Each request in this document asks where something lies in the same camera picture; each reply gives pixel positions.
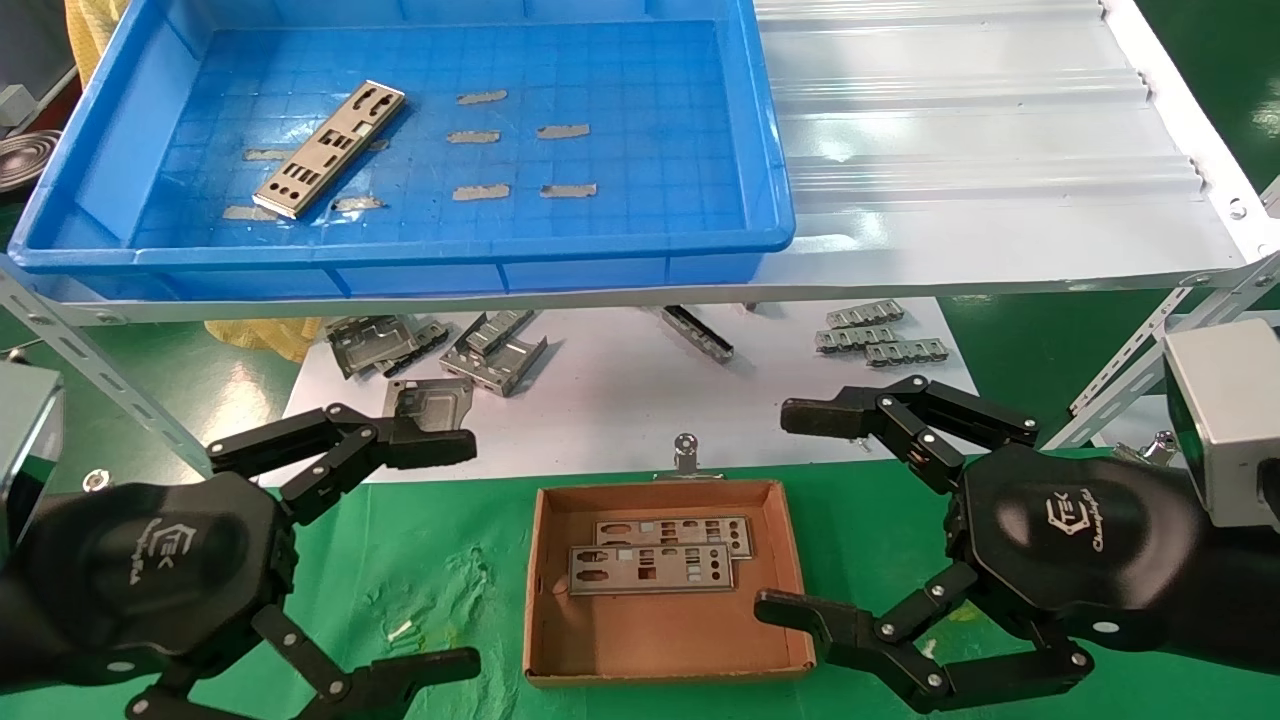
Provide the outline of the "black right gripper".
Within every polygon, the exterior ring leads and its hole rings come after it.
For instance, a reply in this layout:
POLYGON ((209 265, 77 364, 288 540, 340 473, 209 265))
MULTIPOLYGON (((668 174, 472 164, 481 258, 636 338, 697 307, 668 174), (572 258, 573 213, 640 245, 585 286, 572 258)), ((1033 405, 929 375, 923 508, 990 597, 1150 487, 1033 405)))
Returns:
POLYGON ((1216 527, 1175 469, 1037 452, 1034 418, 923 375, 788 398, 780 425, 873 437, 937 495, 956 492, 951 551, 977 570, 954 562, 882 618, 777 589, 753 605, 756 620, 805 632, 823 662, 876 676, 918 714, 1069 692, 1094 661, 1068 635, 1277 671, 1277 533, 1216 527), (998 450, 963 473, 964 456, 943 436, 998 450), (1032 650, 955 664, 923 655, 916 639, 973 591, 974 605, 1028 634, 1032 650))

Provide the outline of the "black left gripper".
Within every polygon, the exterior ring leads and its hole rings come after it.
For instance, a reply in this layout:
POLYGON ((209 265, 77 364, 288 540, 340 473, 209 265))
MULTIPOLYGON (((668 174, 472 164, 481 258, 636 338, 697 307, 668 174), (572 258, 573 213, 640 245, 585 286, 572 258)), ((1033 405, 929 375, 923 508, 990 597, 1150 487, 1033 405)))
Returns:
POLYGON ((315 691, 297 719, 402 719, 421 689, 480 674, 471 647, 343 673, 280 607, 297 562, 283 507, 232 474, 44 498, 3 564, 3 691, 163 673, 125 717, 243 719, 189 692, 262 639, 315 691))

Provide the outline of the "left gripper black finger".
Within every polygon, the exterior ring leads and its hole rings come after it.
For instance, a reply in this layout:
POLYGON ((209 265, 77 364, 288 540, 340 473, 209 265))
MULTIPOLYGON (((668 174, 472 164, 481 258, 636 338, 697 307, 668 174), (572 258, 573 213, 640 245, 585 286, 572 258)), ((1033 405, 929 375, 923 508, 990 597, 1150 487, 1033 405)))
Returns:
POLYGON ((444 468, 476 455, 471 430, 426 432, 408 418, 366 416, 343 404, 287 416, 207 447, 214 471, 246 479, 306 461, 280 488, 279 500, 300 525, 319 519, 379 468, 444 468))

